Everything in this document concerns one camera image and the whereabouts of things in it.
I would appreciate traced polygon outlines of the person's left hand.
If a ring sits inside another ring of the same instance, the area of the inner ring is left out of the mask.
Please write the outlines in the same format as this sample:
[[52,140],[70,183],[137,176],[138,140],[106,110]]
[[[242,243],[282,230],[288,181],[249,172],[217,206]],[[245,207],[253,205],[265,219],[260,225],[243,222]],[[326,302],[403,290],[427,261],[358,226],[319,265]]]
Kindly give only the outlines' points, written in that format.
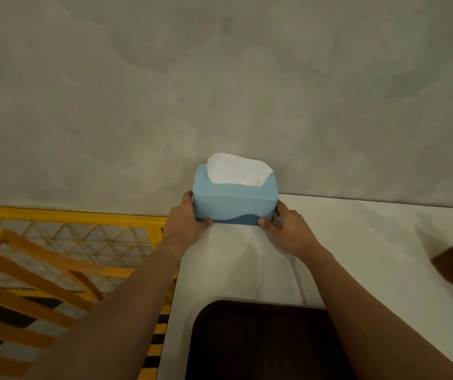
[[196,230],[192,191],[186,192],[178,206],[172,207],[163,230],[162,244],[182,257],[205,230]]

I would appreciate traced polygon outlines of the person's right hand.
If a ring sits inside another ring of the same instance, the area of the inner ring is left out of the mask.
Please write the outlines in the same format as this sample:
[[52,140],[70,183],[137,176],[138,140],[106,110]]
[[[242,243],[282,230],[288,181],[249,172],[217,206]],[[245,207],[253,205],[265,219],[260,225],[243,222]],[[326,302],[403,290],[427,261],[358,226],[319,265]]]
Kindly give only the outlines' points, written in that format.
[[321,244],[304,217],[296,210],[290,210],[280,200],[275,209],[279,223],[272,222],[278,226],[278,232],[268,233],[285,252],[304,262],[312,252],[321,248]]

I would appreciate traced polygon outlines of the blue tissue box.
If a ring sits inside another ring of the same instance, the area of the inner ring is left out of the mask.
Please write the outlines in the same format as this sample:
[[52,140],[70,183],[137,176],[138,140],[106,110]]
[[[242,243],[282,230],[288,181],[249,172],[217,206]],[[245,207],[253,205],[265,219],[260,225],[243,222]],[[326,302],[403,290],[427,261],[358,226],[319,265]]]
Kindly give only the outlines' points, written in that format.
[[216,184],[209,179],[206,164],[197,168],[192,200],[198,220],[256,226],[260,217],[273,219],[278,199],[274,173],[261,186]]

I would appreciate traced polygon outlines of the person's right forearm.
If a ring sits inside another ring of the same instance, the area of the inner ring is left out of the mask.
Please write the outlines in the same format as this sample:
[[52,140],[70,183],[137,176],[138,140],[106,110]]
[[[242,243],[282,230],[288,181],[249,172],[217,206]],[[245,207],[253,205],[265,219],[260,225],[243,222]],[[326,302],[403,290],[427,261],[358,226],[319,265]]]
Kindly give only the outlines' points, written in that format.
[[310,271],[361,380],[453,380],[453,362],[362,287],[320,244],[293,254]]

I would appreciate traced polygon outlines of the person's left forearm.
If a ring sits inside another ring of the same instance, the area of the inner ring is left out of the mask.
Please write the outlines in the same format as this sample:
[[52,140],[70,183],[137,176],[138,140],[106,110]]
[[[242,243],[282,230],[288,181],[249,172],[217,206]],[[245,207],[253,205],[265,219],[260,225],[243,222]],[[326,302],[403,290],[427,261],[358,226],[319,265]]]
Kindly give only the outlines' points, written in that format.
[[105,300],[62,334],[21,380],[137,380],[173,274],[192,245],[163,240]]

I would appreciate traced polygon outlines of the white tissue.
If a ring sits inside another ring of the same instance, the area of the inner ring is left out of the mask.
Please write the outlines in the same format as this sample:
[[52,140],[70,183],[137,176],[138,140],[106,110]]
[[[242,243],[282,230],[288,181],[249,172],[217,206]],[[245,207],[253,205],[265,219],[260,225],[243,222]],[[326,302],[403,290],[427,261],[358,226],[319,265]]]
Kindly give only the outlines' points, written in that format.
[[207,175],[215,184],[261,186],[273,172],[260,160],[228,153],[215,153],[207,160]]

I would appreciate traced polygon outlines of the dark brown tray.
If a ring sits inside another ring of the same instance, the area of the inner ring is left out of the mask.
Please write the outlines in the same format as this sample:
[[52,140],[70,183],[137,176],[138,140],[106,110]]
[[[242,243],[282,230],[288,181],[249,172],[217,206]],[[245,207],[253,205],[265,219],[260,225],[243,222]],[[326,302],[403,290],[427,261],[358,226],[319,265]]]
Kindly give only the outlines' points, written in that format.
[[217,300],[192,328],[185,380],[357,380],[326,310]]

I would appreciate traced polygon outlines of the yellow black hazard tape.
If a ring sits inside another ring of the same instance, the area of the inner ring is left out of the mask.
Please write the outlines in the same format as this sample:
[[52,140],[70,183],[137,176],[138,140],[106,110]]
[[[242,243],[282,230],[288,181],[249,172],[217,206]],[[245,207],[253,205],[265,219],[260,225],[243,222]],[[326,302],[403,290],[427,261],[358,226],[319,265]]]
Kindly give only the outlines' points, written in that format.
[[171,306],[175,293],[177,274],[174,274],[173,281],[169,287],[164,305],[161,309],[158,322],[156,324],[151,344],[147,356],[144,360],[143,367],[137,380],[156,380],[160,367],[160,359],[163,351],[163,345],[166,337],[166,330],[171,313]]

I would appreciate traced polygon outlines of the yellow metal mesh fence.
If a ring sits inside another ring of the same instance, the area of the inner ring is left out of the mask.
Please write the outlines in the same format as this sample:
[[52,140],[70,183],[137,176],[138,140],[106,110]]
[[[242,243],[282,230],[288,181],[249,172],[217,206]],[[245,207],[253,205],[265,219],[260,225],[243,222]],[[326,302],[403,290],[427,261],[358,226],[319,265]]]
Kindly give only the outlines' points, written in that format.
[[0,206],[0,289],[100,301],[146,262],[165,216]]

